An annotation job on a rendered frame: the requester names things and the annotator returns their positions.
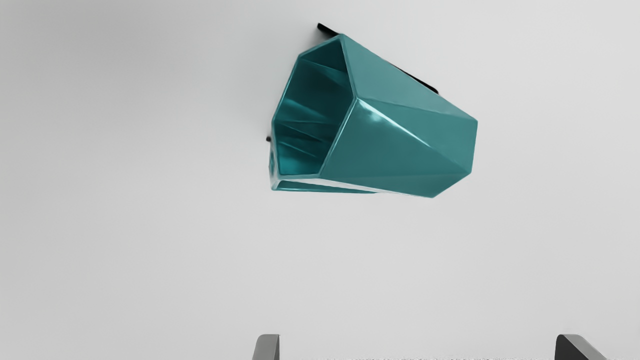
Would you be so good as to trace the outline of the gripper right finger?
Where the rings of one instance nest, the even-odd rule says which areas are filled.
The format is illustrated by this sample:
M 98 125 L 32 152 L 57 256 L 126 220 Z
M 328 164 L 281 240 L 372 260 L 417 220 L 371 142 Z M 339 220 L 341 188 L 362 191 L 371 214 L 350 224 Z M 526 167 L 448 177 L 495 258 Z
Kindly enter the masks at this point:
M 556 338 L 555 360 L 608 360 L 608 358 L 581 335 L 562 333 Z

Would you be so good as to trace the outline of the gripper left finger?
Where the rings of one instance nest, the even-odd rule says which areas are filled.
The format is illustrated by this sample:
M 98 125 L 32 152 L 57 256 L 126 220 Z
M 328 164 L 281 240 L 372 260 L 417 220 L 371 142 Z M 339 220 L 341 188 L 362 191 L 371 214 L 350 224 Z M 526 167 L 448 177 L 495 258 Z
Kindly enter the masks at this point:
M 281 336 L 278 333 L 259 335 L 252 360 L 281 360 L 280 339 Z

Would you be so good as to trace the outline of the teal faceted mug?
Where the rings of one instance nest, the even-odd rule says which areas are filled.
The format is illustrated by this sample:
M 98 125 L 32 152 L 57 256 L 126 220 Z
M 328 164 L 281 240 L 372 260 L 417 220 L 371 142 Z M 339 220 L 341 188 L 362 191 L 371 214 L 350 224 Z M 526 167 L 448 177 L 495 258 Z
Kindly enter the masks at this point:
M 473 170 L 478 121 L 345 34 L 295 60 L 271 122 L 274 191 L 434 198 Z

